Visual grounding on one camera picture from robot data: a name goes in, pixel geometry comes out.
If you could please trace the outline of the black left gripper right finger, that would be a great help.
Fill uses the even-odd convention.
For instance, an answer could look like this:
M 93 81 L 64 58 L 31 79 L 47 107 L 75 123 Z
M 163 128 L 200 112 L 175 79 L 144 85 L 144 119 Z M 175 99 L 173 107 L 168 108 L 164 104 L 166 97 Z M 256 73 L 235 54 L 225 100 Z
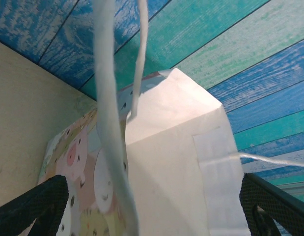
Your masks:
M 239 195 L 251 236 L 304 236 L 304 202 L 253 173 L 245 173 Z

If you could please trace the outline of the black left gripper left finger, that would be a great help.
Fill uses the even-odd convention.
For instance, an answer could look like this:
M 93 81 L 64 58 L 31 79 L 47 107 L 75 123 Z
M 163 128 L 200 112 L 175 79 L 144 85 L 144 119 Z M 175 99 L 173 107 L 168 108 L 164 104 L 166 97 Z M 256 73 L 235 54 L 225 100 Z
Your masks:
M 0 236 L 56 236 L 69 198 L 66 177 L 56 175 L 0 206 Z

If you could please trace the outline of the white printed paper bag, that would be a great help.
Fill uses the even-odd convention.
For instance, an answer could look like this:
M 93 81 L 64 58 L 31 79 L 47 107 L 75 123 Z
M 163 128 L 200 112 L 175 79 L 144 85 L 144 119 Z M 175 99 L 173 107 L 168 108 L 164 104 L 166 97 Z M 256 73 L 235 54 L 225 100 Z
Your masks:
M 63 176 L 68 195 L 51 236 L 251 236 L 240 204 L 248 165 L 304 168 L 241 153 L 223 104 L 180 65 L 116 93 L 114 0 L 92 0 L 98 88 L 94 109 L 50 141 L 40 181 Z

